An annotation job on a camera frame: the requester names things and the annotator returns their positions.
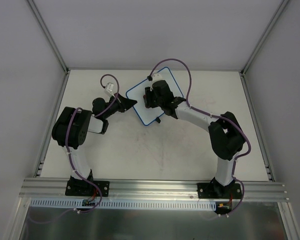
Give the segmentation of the blue framed whiteboard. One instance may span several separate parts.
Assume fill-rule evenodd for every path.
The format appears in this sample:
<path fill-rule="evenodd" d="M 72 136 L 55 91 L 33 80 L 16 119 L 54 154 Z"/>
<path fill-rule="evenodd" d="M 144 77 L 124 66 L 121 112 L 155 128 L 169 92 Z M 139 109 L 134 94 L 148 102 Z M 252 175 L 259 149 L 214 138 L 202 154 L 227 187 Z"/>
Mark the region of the blue framed whiteboard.
<path fill-rule="evenodd" d="M 163 79 L 168 83 L 170 90 L 175 97 L 184 97 L 173 73 L 169 67 L 164 67 L 157 71 Z M 144 126 L 149 126 L 156 121 L 156 118 L 160 118 L 164 115 L 164 111 L 160 107 L 146 108 L 144 102 L 145 88 L 150 87 L 151 82 L 147 79 L 142 80 L 132 88 L 126 91 L 125 95 L 127 99 L 136 100 L 137 104 L 133 106 L 134 111 L 138 115 Z"/>

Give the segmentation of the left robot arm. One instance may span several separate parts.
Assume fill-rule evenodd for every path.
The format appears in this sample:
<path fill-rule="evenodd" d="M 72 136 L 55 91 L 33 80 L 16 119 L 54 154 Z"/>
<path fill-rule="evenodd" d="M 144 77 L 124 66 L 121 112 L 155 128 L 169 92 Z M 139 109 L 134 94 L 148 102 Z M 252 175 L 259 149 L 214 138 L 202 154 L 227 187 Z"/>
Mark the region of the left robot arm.
<path fill-rule="evenodd" d="M 98 97 L 92 101 L 92 110 L 80 107 L 65 107 L 52 128 L 52 139 L 62 147 L 71 167 L 70 181 L 77 184 L 83 195 L 94 191 L 93 172 L 83 152 L 87 134 L 103 135 L 108 130 L 108 118 L 115 113 L 124 113 L 138 102 L 116 93 L 106 102 Z"/>

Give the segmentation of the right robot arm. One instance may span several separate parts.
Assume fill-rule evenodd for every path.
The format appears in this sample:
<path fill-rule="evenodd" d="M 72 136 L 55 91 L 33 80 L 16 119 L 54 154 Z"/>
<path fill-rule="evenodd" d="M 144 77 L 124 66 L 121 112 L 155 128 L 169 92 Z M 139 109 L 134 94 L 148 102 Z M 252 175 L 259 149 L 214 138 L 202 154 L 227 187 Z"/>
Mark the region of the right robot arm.
<path fill-rule="evenodd" d="M 187 104 L 185 98 L 174 96 L 168 83 L 160 74 L 157 76 L 157 80 L 154 76 L 147 77 L 151 86 L 145 88 L 145 107 L 159 107 L 165 115 L 189 122 L 208 132 L 212 150 L 217 156 L 217 170 L 203 192 L 212 198 L 225 198 L 235 185 L 236 160 L 247 142 L 236 117 L 229 111 L 216 116 L 195 110 Z"/>

